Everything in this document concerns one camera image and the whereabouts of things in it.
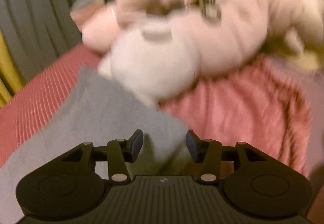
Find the grey sweatpants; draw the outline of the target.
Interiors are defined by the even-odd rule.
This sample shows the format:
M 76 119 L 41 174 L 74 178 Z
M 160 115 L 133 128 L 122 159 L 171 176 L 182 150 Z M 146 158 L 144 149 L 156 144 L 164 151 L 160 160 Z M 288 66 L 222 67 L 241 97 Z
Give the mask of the grey sweatpants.
M 184 123 L 144 106 L 95 70 L 82 68 L 77 85 L 54 117 L 1 167 L 1 223 L 16 223 L 23 216 L 15 189 L 25 175 L 83 142 L 104 146 L 138 129 L 144 133 L 143 146 L 128 166 L 131 175 L 176 175 L 190 161 Z

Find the pink fuzzy blanket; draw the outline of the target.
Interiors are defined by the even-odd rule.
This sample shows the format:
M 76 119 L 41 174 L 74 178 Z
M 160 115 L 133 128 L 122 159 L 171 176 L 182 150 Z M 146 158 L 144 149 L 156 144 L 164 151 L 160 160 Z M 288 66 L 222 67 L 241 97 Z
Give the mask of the pink fuzzy blanket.
M 227 76 L 199 81 L 160 108 L 202 139 L 247 142 L 308 176 L 311 86 L 323 89 L 323 70 L 260 55 Z

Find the red ribbed bedspread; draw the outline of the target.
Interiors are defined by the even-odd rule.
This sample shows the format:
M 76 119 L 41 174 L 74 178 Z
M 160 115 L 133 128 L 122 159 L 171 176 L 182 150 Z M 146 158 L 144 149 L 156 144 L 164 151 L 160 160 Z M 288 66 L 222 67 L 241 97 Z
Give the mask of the red ribbed bedspread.
M 81 67 L 95 69 L 99 60 L 98 55 L 79 44 L 41 71 L 1 108 L 1 165 L 54 116 L 77 84 Z

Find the yellow curtain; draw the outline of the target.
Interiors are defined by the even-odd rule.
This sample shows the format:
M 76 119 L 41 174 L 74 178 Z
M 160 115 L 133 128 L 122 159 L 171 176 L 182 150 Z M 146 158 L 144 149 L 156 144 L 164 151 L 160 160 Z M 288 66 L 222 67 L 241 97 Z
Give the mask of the yellow curtain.
M 24 86 L 24 81 L 16 68 L 7 44 L 1 33 L 1 107 L 5 106 L 12 97 Z

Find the pink plush toy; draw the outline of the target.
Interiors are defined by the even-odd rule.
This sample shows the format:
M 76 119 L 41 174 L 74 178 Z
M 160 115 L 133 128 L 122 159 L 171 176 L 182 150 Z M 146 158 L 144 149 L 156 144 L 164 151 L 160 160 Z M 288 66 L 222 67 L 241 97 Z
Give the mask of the pink plush toy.
M 155 107 L 243 66 L 268 40 L 323 46 L 323 0 L 76 0 L 70 16 L 98 73 Z

